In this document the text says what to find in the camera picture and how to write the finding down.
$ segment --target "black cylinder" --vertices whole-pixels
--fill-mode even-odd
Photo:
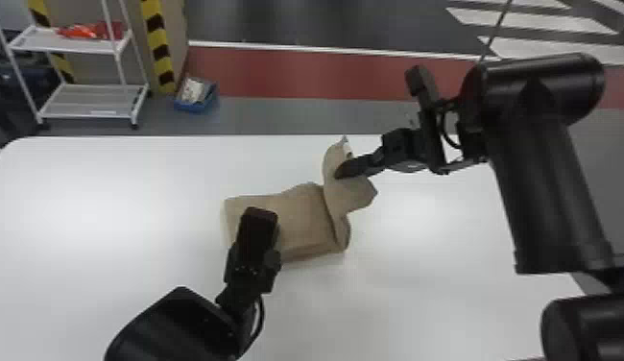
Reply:
[[[534,79],[556,96],[567,125],[594,109],[605,86],[603,66],[588,54],[485,62],[477,64],[465,77],[460,120],[468,129],[480,130],[486,119],[497,119],[525,84]]]
[[[520,274],[612,265],[567,131],[602,91],[601,64],[583,54],[482,64],[467,75],[461,121],[484,135]]]
[[[552,301],[540,337],[550,361],[624,361],[624,294]]]
[[[566,125],[543,115],[485,128],[516,246],[516,271],[611,267],[606,241]]]
[[[237,328],[213,303],[179,287],[126,325],[104,360],[234,360],[241,353]]]

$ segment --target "white shelf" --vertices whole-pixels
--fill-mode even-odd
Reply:
[[[41,118],[135,119],[149,86],[61,84],[38,112]]]
[[[39,28],[31,25],[10,42],[15,51],[39,51],[82,54],[121,54],[131,41],[131,30],[124,33],[121,40],[115,41],[113,51],[110,40],[75,39],[57,34],[56,28]]]

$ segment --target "blue tray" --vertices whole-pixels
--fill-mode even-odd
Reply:
[[[175,110],[188,111],[188,112],[192,112],[196,114],[202,113],[209,107],[211,102],[214,99],[216,99],[217,96],[218,96],[218,85],[213,84],[211,88],[209,89],[209,93],[206,95],[206,98],[204,98],[204,101],[196,102],[194,104],[189,104],[189,103],[181,102],[180,100],[178,100],[178,98],[176,98],[173,101],[173,108]]]

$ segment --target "towel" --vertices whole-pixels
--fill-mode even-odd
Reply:
[[[276,248],[283,262],[345,251],[351,234],[348,214],[370,205],[377,194],[366,177],[334,179],[336,169],[351,157],[352,151],[344,136],[325,152],[323,186],[308,182],[278,194],[225,200],[228,234],[232,235],[230,242],[235,239],[243,212],[254,206],[278,215]]]

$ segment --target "shelf leg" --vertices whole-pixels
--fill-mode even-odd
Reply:
[[[18,82],[21,85],[21,88],[23,89],[23,93],[25,94],[25,98],[28,101],[28,105],[30,106],[30,109],[32,110],[32,114],[35,116],[36,122],[40,125],[43,123],[43,119],[40,117],[40,115],[38,115],[38,109],[36,108],[35,100],[32,97],[32,93],[30,93],[30,89],[28,88],[28,85],[25,83],[25,79],[23,78],[23,74],[21,73],[21,68],[18,66],[18,62],[16,61],[14,52],[10,48],[9,43],[7,39],[5,38],[5,34],[3,33],[3,28],[1,27],[1,23],[0,23],[0,40],[1,40],[1,43],[3,44],[3,47],[5,48],[5,54],[8,56],[8,59],[10,60],[10,64],[12,65],[12,68],[14,69],[14,74],[16,75],[16,78],[18,79]]]
[[[142,79],[144,80],[144,84],[148,84],[149,79],[146,76],[146,70],[144,69],[144,63],[142,62],[142,56],[141,56],[141,53],[139,52],[139,47],[137,47],[137,38],[135,37],[135,32],[132,30],[131,18],[129,17],[129,11],[126,7],[126,4],[124,4],[124,0],[119,0],[119,7],[122,8],[122,14],[124,15],[124,21],[126,21],[127,28],[131,29],[132,48],[135,51],[137,64],[139,65],[139,70],[142,73]]]
[[[115,55],[115,65],[117,66],[117,73],[119,74],[119,82],[122,85],[122,95],[124,99],[126,99],[127,89],[126,89],[126,74],[124,74],[124,68],[122,67],[122,57],[119,52],[117,52],[117,42],[115,40],[115,32],[112,30],[112,20],[110,18],[110,11],[108,10],[108,4],[106,0],[102,0],[102,10],[104,11],[104,19],[106,21],[106,28],[108,30],[108,35],[110,36],[110,45],[112,46],[112,53]],[[131,124],[134,125],[136,121],[133,121],[131,117]]]

